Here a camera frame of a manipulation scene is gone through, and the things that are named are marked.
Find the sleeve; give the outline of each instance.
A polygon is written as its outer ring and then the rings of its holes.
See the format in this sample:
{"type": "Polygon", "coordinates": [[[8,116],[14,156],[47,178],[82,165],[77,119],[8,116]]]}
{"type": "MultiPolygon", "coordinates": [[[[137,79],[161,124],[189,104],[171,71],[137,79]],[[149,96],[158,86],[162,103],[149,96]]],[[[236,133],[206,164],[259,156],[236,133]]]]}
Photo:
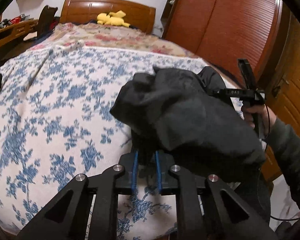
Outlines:
{"type": "Polygon", "coordinates": [[[291,197],[300,208],[300,137],[279,118],[265,139],[290,187],[291,197]]]}

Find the metal screw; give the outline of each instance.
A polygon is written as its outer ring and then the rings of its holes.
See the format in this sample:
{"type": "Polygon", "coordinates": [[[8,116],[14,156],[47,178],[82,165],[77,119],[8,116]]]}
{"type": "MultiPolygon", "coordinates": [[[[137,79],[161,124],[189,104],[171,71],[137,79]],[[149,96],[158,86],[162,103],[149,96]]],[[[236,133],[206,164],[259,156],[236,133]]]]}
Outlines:
{"type": "Polygon", "coordinates": [[[120,164],[116,164],[115,166],[113,166],[113,169],[115,171],[122,171],[123,170],[123,166],[120,164]]]}
{"type": "Polygon", "coordinates": [[[77,176],[75,176],[75,179],[77,181],[84,181],[86,178],[86,176],[84,174],[78,174],[77,176]]]}
{"type": "Polygon", "coordinates": [[[212,182],[216,182],[219,180],[219,177],[217,175],[211,174],[208,176],[208,179],[212,182]]]}
{"type": "Polygon", "coordinates": [[[180,171],[180,166],[179,165],[172,165],[170,169],[174,172],[177,172],[177,171],[180,171]]]}

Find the wooden desk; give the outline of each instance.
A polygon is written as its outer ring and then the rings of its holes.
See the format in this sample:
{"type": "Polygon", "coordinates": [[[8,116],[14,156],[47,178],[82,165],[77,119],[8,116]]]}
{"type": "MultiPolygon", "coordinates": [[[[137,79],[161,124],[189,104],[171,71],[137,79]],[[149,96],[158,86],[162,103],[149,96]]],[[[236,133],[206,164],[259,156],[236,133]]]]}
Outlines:
{"type": "Polygon", "coordinates": [[[0,29],[0,47],[30,32],[35,32],[38,20],[27,20],[0,29]]]}

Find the blue and white blanket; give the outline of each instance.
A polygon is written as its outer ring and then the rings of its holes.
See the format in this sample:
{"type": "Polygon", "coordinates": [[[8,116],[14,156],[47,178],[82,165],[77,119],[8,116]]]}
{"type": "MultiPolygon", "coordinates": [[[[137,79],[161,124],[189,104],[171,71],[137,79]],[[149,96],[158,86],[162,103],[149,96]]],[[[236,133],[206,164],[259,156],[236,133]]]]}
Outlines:
{"type": "MultiPolygon", "coordinates": [[[[0,68],[4,230],[17,234],[76,174],[100,174],[130,151],[130,128],[109,109],[134,73],[152,73],[153,65],[198,73],[207,64],[78,42],[28,50],[0,68]]],[[[239,111],[240,102],[234,105],[239,111]]],[[[119,196],[118,239],[155,239],[175,226],[174,196],[159,196],[141,179],[136,195],[119,196]]]]}

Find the bed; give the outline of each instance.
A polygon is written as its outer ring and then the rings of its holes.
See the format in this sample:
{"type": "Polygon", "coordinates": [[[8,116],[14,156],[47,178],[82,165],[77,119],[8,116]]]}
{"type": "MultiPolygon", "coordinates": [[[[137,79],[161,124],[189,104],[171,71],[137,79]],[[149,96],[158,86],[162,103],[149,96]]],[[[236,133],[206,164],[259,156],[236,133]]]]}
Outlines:
{"type": "MultiPolygon", "coordinates": [[[[148,35],[154,14],[154,8],[123,0],[66,0],[53,34],[0,67],[5,231],[16,235],[76,174],[100,174],[130,151],[130,128],[109,109],[135,72],[152,73],[156,65],[198,73],[209,65],[148,35]],[[139,30],[83,24],[118,10],[139,30]]],[[[240,112],[239,100],[233,103],[240,112]]],[[[118,204],[120,240],[156,239],[176,230],[174,196],[159,196],[151,182],[138,179],[136,194],[119,196],[118,204]]]]}

